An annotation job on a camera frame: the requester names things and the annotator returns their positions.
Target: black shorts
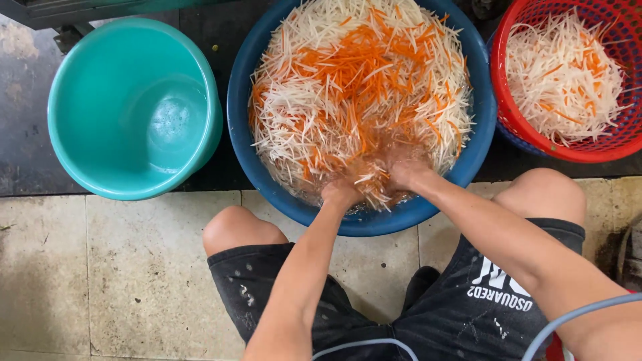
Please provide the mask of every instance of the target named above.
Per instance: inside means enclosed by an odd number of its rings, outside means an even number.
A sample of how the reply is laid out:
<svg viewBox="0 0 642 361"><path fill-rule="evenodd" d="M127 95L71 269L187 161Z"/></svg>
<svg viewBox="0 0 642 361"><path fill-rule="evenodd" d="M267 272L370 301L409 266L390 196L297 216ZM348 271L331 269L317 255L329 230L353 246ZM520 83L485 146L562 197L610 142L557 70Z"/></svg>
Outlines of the black shorts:
<svg viewBox="0 0 642 361"><path fill-rule="evenodd" d="M582 252L585 233L579 225L549 218L529 221L566 247ZM225 309L246 343L293 246L244 246L207 260ZM394 338L410 346L419 360L519 360L546 323L528 292L461 236L444 273L391 324L379 325L357 312L341 286L328 277L315 316L312 344L317 353L347 342ZM543 349L538 354L543 356ZM390 344L345 349L321 358L409 359L405 351Z"/></svg>

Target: black surface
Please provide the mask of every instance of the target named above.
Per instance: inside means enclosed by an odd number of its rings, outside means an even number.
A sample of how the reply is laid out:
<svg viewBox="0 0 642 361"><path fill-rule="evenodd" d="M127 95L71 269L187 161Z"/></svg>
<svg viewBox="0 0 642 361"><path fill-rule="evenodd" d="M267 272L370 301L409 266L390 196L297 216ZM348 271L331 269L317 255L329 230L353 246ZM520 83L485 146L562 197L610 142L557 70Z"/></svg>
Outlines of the black surface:
<svg viewBox="0 0 642 361"><path fill-rule="evenodd" d="M146 17L178 27L198 45L214 71L221 104L225 109L227 84L236 52L254 23L274 1L234 1ZM492 12L480 13L479 9L473 11L472 4L477 1L457 2L469 16L476 17L474 23L482 36L489 37L497 26L498 18L494 15L499 10L493 8ZM56 33L53 30L17 28L15 23L10 25L9 20L1 15L0 26L0 197L86 193L66 174L49 142L47 98L55 72L62 61L52 40ZM11 31L8 31L8 26L13 26ZM7 47L6 36L11 35L9 33L28 39L22 39L20 46L13 42ZM24 44L26 41L28 45L30 39L33 39L33 47ZM218 51L212 50L213 45L218 45ZM37 49L37 55L34 55L34 48ZM536 167L550 167L573 178L642 175L642 154L603 164L573 164L525 154L496 134L475 180L509 181ZM234 155L226 125L214 157L177 190L252 188Z"/></svg>

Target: blue basket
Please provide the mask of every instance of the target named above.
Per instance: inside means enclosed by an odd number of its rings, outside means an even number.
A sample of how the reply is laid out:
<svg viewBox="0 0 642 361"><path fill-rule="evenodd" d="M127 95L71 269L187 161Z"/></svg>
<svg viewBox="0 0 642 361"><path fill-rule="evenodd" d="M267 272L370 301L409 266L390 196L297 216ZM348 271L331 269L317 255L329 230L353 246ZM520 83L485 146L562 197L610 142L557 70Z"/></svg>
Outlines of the blue basket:
<svg viewBox="0 0 642 361"><path fill-rule="evenodd" d="M492 54L492 40L494 37L495 37L495 33L493 33L490 36L490 39L488 39L488 42L486 43L488 54ZM530 153L533 155L539 155L540 157L550 157L550 155L542 152L541 150L537 149L530 143L527 143L526 141L523 141L522 139L516 137L515 134L511 133L510 130L506 129L506 127L504 127L504 124L502 124L500 121L497 122L496 127L497 127L497 130L499 130L499 133L501 133L501 135L504 136L505 139L508 139L509 142L511 142L514 146L518 147L524 152Z"/></svg>
<svg viewBox="0 0 642 361"><path fill-rule="evenodd" d="M482 166L497 121L497 101L490 82L489 55L482 37L474 25L449 0L416 0L417 4L433 10L439 17L450 14L446 25L462 29L460 40L464 55L468 56L470 81L474 87L473 111L476 114L471 140L446 179L461 187L473 180ZM319 208L293 197L270 176L268 170L256 155L252 146L254 139L248 125L248 99L250 96L250 75L254 72L261 54L272 38L271 31L276 29L301 0L281 0L273 5L254 25L239 50L227 92L227 119L230 138L236 157L250 182L276 209L303 225L309 225ZM394 207L391 213L361 212L343 218L339 235L366 237L394 233L413 227L437 214L437 207L427 200L416 197Z"/></svg>

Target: dirty floor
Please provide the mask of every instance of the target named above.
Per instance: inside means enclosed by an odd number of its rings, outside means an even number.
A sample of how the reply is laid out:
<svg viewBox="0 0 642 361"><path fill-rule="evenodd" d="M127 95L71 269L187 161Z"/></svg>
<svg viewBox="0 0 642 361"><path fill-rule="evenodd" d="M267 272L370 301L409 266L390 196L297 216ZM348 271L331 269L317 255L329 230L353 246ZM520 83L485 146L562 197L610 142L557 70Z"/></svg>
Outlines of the dirty floor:
<svg viewBox="0 0 642 361"><path fill-rule="evenodd" d="M584 255L607 265L611 242L642 211L642 177L578 180L588 197ZM507 182L474 183L491 197ZM0 360L236 360L243 343L221 303L200 233L242 204L290 240L305 227L256 191L170 193L142 202L94 195L0 199ZM442 214L403 232L339 237L330 273L355 308L394 319L419 265L443 270L458 232Z"/></svg>

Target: shredded vegetables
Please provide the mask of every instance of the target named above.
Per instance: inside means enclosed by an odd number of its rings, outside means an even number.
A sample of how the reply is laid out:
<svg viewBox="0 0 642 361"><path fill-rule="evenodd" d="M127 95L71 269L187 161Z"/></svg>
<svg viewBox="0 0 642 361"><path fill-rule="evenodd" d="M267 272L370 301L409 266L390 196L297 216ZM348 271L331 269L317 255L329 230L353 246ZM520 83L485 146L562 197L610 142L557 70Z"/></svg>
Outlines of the shredded vegetables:
<svg viewBox="0 0 642 361"><path fill-rule="evenodd" d="M623 71L602 41L612 25L586 27L572 9L538 26L515 24L506 45L510 93L526 120L555 144L610 135Z"/></svg>
<svg viewBox="0 0 642 361"><path fill-rule="evenodd" d="M421 146L444 173L471 131L471 88L458 30L414 0L310 0L272 33L252 75L257 154L292 195L356 174L388 209L381 151Z"/></svg>

